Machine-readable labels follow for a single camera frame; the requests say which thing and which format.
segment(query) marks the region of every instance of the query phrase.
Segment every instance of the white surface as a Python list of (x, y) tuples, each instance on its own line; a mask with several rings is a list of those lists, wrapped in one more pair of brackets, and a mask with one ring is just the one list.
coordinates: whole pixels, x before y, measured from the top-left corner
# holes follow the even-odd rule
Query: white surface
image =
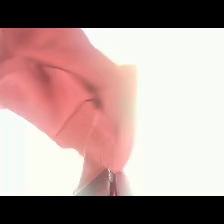
[[(114, 62), (138, 67), (136, 139), (125, 168), (133, 192), (224, 195), (224, 30), (84, 31)], [(72, 195), (82, 159), (3, 110), (0, 169), (0, 194)]]

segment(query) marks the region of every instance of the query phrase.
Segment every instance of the white background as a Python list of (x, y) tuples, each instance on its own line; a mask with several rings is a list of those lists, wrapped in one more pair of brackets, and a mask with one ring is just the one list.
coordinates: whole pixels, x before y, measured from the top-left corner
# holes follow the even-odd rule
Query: white background
[[(135, 195), (224, 195), (224, 29), (84, 29), (138, 68)], [(82, 158), (0, 111), (0, 194), (72, 195)]]

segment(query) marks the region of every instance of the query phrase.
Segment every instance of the dark object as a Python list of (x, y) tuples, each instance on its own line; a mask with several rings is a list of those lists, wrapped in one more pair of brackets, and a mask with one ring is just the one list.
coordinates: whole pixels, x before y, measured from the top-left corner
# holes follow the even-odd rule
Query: dark object
[(75, 196), (131, 196), (131, 193), (124, 173), (113, 174), (105, 169)]

